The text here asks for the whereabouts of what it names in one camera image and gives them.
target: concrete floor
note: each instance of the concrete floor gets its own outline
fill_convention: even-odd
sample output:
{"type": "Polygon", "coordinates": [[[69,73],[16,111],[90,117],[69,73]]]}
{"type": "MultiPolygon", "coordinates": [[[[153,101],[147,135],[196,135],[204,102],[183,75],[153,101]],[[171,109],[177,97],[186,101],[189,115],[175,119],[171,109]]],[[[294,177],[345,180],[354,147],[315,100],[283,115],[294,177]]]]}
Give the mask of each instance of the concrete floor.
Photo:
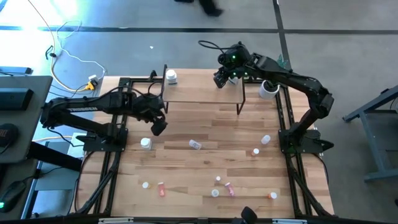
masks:
{"type": "MultiPolygon", "coordinates": [[[[206,17],[200,6],[177,4],[172,0],[35,0],[50,25],[80,19],[88,27],[150,28],[278,28],[272,0],[219,0],[225,9],[220,18],[206,17]]],[[[395,0],[279,0],[285,29],[391,30],[398,25],[395,0]]],[[[0,30],[2,65],[32,67],[35,75],[49,75],[45,50],[52,44],[49,32],[29,3],[9,0],[0,12],[0,26],[23,30],[0,30]]],[[[175,68],[217,68],[216,50],[197,45],[200,39],[230,46],[241,40],[252,52],[277,58],[282,53],[279,35],[272,33],[212,32],[79,32],[64,47],[82,59],[97,60],[107,75],[148,75],[162,71],[163,64],[175,68]]],[[[341,117],[373,99],[386,88],[397,85],[396,35],[287,34],[286,43],[292,68],[299,74],[319,79],[335,97],[329,117],[316,126],[322,138],[335,143],[325,153],[330,176],[330,193],[335,213],[340,217],[384,222],[398,221],[398,179],[365,184],[363,177],[376,171],[368,142],[359,121],[346,124],[341,117]]],[[[55,73],[65,84],[77,88],[92,74],[101,74],[94,65],[62,55],[55,73]]],[[[52,89],[54,93],[65,94],[52,89]]],[[[75,130],[62,127],[71,135],[75,130]]],[[[52,136],[38,128],[35,138],[52,136]]],[[[46,212],[41,205],[36,211],[46,212]]]]}

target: wooden table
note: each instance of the wooden table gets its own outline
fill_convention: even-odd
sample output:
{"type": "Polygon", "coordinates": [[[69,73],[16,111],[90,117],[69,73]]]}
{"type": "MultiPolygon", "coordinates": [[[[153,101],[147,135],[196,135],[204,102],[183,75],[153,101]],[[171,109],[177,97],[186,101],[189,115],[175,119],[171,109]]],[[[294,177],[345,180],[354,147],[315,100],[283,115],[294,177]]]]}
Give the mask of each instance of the wooden table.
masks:
{"type": "MultiPolygon", "coordinates": [[[[117,86],[119,78],[105,77],[101,94],[117,86]]],[[[134,84],[140,91],[146,91],[147,86],[134,84]]],[[[112,216],[232,218],[240,217],[243,207],[249,206],[259,218],[293,217],[285,158],[279,149],[276,102],[259,98],[258,88],[246,85],[246,106],[240,116],[234,105],[174,103],[166,115],[169,125],[157,137],[150,131],[151,124],[129,118],[129,138],[119,166],[112,216]],[[271,141],[263,146],[260,140],[265,134],[271,141]],[[153,151],[141,149],[144,137],[153,139],[153,151]],[[202,143],[203,149],[190,148],[191,139],[202,143]],[[250,155],[254,148],[260,149],[257,157],[250,155]],[[223,184],[231,182],[235,197],[215,183],[217,175],[223,184]],[[149,182],[152,188],[143,189],[143,182],[149,182]],[[158,196],[158,182],[165,183],[163,198],[158,196]],[[212,198],[212,189],[218,189],[220,196],[212,198]],[[270,192],[276,192],[278,198],[266,199],[270,192]]],[[[160,85],[152,89],[157,93],[160,85]]],[[[292,89],[290,96],[295,119],[299,119],[308,109],[307,98],[292,89]]],[[[94,120],[106,123],[111,116],[97,112],[94,120]]],[[[104,153],[94,153],[83,169],[79,208],[98,185],[103,157],[104,153]]],[[[303,164],[308,187],[333,213],[322,163],[313,155],[303,154],[303,164]]],[[[304,210],[301,190],[298,196],[304,210]]]]}
{"type": "Polygon", "coordinates": [[[217,88],[213,81],[217,69],[175,69],[177,84],[164,82],[163,100],[166,102],[166,113],[169,103],[216,103],[236,105],[240,114],[245,102],[244,83],[242,80],[234,85],[230,82],[223,88],[217,88]]]}

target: computer mouse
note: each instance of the computer mouse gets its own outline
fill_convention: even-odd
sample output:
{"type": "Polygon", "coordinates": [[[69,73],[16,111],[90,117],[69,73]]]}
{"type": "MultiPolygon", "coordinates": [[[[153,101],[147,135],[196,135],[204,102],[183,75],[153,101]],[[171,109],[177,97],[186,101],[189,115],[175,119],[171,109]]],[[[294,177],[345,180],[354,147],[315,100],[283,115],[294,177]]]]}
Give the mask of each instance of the computer mouse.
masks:
{"type": "Polygon", "coordinates": [[[7,187],[6,191],[0,196],[0,212],[9,212],[18,203],[22,193],[26,189],[23,181],[14,181],[7,187]]]}

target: gray metal stand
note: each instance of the gray metal stand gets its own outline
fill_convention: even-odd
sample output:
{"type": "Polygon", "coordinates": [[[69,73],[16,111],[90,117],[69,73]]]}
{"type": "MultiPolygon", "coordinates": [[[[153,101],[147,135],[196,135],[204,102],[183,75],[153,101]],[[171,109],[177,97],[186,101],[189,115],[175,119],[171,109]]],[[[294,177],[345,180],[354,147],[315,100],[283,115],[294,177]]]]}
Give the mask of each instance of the gray metal stand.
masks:
{"type": "Polygon", "coordinates": [[[365,175],[365,181],[398,177],[398,169],[392,168],[387,155],[387,151],[398,150],[398,114],[394,110],[376,110],[397,97],[398,85],[343,117],[345,122],[361,118],[368,138],[378,171],[365,175]]]}

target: shoe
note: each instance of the shoe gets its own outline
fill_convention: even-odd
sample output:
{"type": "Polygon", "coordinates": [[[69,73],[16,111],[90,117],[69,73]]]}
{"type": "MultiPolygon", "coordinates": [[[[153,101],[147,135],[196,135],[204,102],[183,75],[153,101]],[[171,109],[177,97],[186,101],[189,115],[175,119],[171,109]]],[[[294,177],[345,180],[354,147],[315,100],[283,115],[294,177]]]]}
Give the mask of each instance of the shoe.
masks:
{"type": "Polygon", "coordinates": [[[219,17],[223,12],[224,12],[224,10],[222,10],[222,9],[215,9],[213,12],[206,13],[206,14],[207,14],[207,16],[219,17]]]}
{"type": "Polygon", "coordinates": [[[193,0],[174,0],[175,2],[193,3],[193,0]]]}

